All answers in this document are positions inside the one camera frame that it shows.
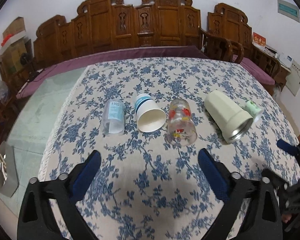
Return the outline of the person's right hand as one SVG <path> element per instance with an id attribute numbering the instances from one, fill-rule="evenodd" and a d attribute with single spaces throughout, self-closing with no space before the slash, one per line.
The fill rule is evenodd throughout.
<path id="1" fill-rule="evenodd" d="M 288 223 L 291 220 L 292 216 L 293 215 L 291 213 L 283 213 L 281 219 L 284 223 Z"/>

